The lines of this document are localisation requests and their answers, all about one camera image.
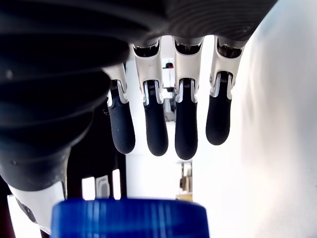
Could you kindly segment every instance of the robotic finger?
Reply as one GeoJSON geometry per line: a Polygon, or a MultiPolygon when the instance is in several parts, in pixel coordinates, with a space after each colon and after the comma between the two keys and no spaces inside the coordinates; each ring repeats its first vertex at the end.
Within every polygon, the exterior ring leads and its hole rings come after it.
{"type": "Polygon", "coordinates": [[[135,133],[127,98],[127,82],[123,64],[105,67],[111,79],[108,92],[108,109],[113,143],[122,154],[130,153],[135,146],[135,133]]]}
{"type": "Polygon", "coordinates": [[[150,152],[155,156],[164,155],[168,148],[160,48],[160,38],[151,40],[146,46],[133,46],[143,95],[147,143],[150,152]]]}
{"type": "Polygon", "coordinates": [[[221,145],[229,136],[231,89],[235,85],[245,44],[246,42],[214,37],[206,123],[206,137],[213,145],[221,145]]]}
{"type": "Polygon", "coordinates": [[[203,37],[173,38],[175,51],[176,128],[175,150],[179,158],[191,159],[197,151],[197,97],[203,37]]]}

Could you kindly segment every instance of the blue bottle cap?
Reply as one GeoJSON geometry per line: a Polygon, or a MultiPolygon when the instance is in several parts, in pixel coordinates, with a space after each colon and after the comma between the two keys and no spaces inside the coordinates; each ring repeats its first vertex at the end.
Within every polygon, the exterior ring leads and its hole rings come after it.
{"type": "Polygon", "coordinates": [[[66,200],[53,208],[52,238],[209,238],[207,214],[179,200],[66,200]]]}

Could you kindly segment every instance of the white plastic casing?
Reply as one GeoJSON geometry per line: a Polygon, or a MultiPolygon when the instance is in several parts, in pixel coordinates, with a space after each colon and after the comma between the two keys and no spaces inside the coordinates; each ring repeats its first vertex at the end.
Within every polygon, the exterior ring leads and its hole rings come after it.
{"type": "Polygon", "coordinates": [[[217,73],[221,71],[227,71],[232,74],[232,83],[231,83],[231,88],[235,85],[236,82],[236,77],[239,69],[239,64],[241,60],[241,56],[243,53],[244,48],[242,48],[242,52],[239,57],[237,58],[226,58],[222,56],[217,48],[218,44],[218,37],[214,37],[214,49],[213,49],[213,56],[212,56],[212,63],[211,63],[211,74],[210,74],[210,83],[211,83],[211,94],[214,91],[215,83],[216,83],[216,78],[217,78],[217,73]]]}
{"type": "Polygon", "coordinates": [[[103,72],[105,72],[111,80],[119,80],[122,85],[123,93],[127,93],[128,86],[124,66],[122,63],[110,67],[105,67],[103,68],[103,72]]]}
{"type": "Polygon", "coordinates": [[[200,77],[200,63],[202,57],[203,41],[200,50],[193,55],[181,54],[175,47],[175,39],[173,38],[173,45],[175,51],[175,91],[177,94],[179,91],[179,81],[182,78],[192,78],[195,80],[195,94],[199,88],[199,77],[200,77]]]}
{"type": "Polygon", "coordinates": [[[144,82],[147,80],[157,80],[159,85],[159,93],[163,93],[163,79],[162,79],[162,64],[160,59],[160,39],[158,44],[158,53],[151,57],[137,56],[132,50],[135,64],[137,67],[140,89],[143,95],[143,101],[145,101],[144,82]]]}
{"type": "Polygon", "coordinates": [[[39,227],[51,234],[51,217],[53,207],[65,200],[62,182],[40,191],[21,191],[8,185],[12,194],[33,213],[39,227]]]}
{"type": "MultiPolygon", "coordinates": [[[[124,66],[122,63],[113,65],[110,67],[105,67],[103,68],[103,72],[105,72],[111,80],[117,80],[117,85],[118,85],[118,91],[119,91],[119,97],[120,101],[124,104],[128,103],[128,96],[127,96],[127,80],[125,76],[125,70],[124,66]]],[[[110,107],[112,105],[112,96],[111,96],[111,91],[108,91],[108,101],[107,105],[110,107]]]]}

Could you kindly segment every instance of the robotic hand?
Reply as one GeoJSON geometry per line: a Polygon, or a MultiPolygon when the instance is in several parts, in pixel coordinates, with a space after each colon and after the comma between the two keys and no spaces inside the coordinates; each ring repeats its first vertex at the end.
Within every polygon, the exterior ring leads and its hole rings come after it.
{"type": "Polygon", "coordinates": [[[229,134],[230,91],[243,47],[275,2],[2,2],[0,175],[29,219],[51,232],[52,207],[67,198],[70,149],[85,136],[94,108],[107,95],[115,146],[122,153],[133,149],[135,135],[121,65],[128,58],[129,44],[134,45],[144,98],[148,147],[159,156],[168,148],[160,37],[174,36],[175,149],[187,160],[197,149],[195,95],[203,37],[216,36],[206,135],[212,144],[223,143],[229,134]],[[119,127],[128,133],[118,133],[119,127]]]}

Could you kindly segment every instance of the white wall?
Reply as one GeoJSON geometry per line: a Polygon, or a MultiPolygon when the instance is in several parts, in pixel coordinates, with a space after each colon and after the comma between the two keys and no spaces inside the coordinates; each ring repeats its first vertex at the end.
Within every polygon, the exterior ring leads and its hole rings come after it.
{"type": "Polygon", "coordinates": [[[246,46],[229,139],[212,147],[200,134],[193,195],[213,238],[317,237],[316,10],[279,1],[246,46]]]}

